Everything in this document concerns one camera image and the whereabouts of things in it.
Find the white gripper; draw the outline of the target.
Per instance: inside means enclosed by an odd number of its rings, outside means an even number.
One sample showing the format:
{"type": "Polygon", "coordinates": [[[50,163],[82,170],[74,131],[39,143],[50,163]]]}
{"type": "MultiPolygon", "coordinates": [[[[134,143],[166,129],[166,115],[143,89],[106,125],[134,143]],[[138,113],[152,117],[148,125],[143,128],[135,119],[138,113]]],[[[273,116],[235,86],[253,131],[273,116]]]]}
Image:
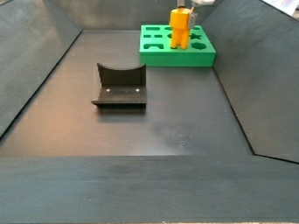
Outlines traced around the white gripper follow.
{"type": "MultiPolygon", "coordinates": [[[[215,0],[191,0],[192,5],[212,5],[215,0]]],[[[184,8],[184,0],[178,0],[178,8],[184,8]]],[[[195,8],[191,8],[190,17],[188,17],[188,28],[192,29],[196,24],[198,12],[195,8]]]]}

